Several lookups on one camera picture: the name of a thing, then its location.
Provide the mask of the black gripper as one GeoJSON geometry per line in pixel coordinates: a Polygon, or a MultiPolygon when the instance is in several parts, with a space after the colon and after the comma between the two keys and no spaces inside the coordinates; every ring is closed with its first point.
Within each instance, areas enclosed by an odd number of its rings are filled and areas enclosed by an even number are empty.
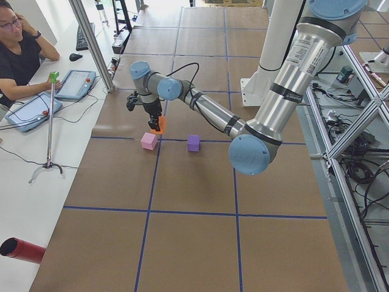
{"type": "Polygon", "coordinates": [[[149,127],[154,131],[160,131],[160,117],[162,115],[162,105],[160,102],[144,103],[144,110],[149,114],[149,127]]]}

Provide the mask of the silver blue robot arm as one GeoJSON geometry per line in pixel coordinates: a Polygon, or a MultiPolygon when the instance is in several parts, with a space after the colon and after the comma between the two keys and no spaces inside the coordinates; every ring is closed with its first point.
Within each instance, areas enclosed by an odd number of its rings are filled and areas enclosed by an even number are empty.
{"type": "Polygon", "coordinates": [[[274,160],[282,143],[281,132],[328,51],[356,39],[356,24],[366,4],[366,1],[309,1],[297,23],[297,39],[256,116],[247,122],[188,80],[153,71],[146,61],[136,61],[130,67],[136,94],[128,98],[127,108],[132,111],[135,103],[140,102],[150,115],[150,128],[159,130],[160,100],[179,99],[232,138],[229,159],[237,171],[259,174],[274,160]]]}

